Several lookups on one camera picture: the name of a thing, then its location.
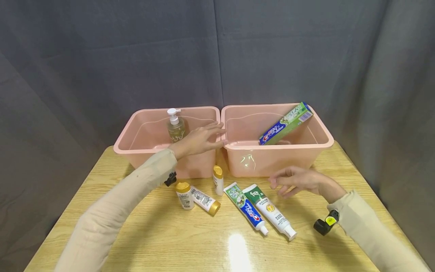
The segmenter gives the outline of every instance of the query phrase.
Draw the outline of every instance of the liquid soap bottle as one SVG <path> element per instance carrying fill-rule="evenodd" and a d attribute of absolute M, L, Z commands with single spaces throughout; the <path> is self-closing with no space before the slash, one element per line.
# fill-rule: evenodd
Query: liquid soap bottle
<path fill-rule="evenodd" d="M 183 118 L 177 116 L 177 112 L 181 112 L 181 110 L 171 108 L 167 111 L 167 114 L 169 115 L 167 131 L 169 132 L 169 137 L 173 143 L 178 142 L 187 135 L 184 120 Z"/>

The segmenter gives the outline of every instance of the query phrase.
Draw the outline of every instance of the right hand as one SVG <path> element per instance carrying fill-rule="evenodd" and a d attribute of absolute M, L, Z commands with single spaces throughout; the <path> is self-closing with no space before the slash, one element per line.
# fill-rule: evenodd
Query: right hand
<path fill-rule="evenodd" d="M 289 166 L 279 170 L 270 176 L 269 181 L 272 189 L 281 186 L 277 195 L 281 195 L 283 198 L 289 198 L 305 190 L 323 196 L 331 204 L 347 194 L 332 178 L 297 166 Z"/>
<path fill-rule="evenodd" d="M 212 149 L 218 149 L 228 143 L 227 140 L 218 142 L 209 142 L 212 135 L 225 133 L 222 129 L 223 123 L 217 122 L 208 124 L 204 127 L 192 130 L 186 137 L 180 141 L 171 144 L 168 148 L 172 149 L 177 160 L 189 156 L 207 152 Z"/>

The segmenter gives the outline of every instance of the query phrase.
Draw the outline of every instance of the black clip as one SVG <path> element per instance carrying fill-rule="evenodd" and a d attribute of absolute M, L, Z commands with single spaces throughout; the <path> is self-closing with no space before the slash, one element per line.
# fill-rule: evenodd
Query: black clip
<path fill-rule="evenodd" d="M 338 222 L 338 211 L 332 210 L 329 212 L 328 216 L 325 218 L 325 221 L 321 219 L 317 219 L 314 223 L 313 228 L 323 236 L 327 235 L 328 232 L 332 229 L 332 227 Z"/>
<path fill-rule="evenodd" d="M 169 174 L 169 177 L 167 178 L 167 180 L 164 182 L 164 184 L 166 184 L 166 186 L 170 186 L 171 184 L 175 183 L 177 181 L 177 172 L 172 172 Z"/>

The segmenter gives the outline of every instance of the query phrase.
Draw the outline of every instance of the table surface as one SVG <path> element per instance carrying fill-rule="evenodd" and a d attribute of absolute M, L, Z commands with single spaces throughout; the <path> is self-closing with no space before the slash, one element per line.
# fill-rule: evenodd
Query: table surface
<path fill-rule="evenodd" d="M 328 214 L 326 201 L 301 192 L 281 199 L 266 178 L 234 178 L 225 150 L 217 152 L 224 184 L 256 183 L 298 232 L 288 242 L 269 222 L 267 237 L 256 232 L 227 196 L 217 196 L 211 178 L 189 180 L 221 202 L 214 217 L 196 205 L 182 209 L 174 187 L 152 191 L 131 213 L 114 243 L 103 271 L 377 271 L 364 252 L 335 226 L 326 236 L 313 229 Z M 346 190 L 355 189 L 380 220 L 413 251 L 409 240 L 352 164 L 340 145 L 323 151 L 313 169 Z M 52 271 L 79 217 L 98 198 L 133 171 L 126 159 L 107 148 L 71 200 L 25 271 Z"/>

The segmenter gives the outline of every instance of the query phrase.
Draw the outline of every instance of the pink plastic bin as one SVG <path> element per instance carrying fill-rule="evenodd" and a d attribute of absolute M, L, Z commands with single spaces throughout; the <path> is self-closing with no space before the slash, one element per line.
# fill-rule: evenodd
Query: pink plastic bin
<path fill-rule="evenodd" d="M 221 121 L 216 107 L 184 107 L 178 116 L 184 118 L 189 131 Z M 119 135 L 114 151 L 127 158 L 134 168 L 141 166 L 149 157 L 167 148 L 171 139 L 167 131 L 167 109 L 140 110 L 135 112 Z M 210 141 L 220 141 L 213 136 Z M 178 162 L 177 178 L 209 178 L 216 161 L 216 151 L 188 156 Z"/>
<path fill-rule="evenodd" d="M 289 165 L 309 168 L 334 139 L 314 115 L 277 145 L 259 145 L 259 137 L 299 103 L 226 106 L 221 121 L 227 132 L 230 172 L 235 177 L 265 177 Z"/>

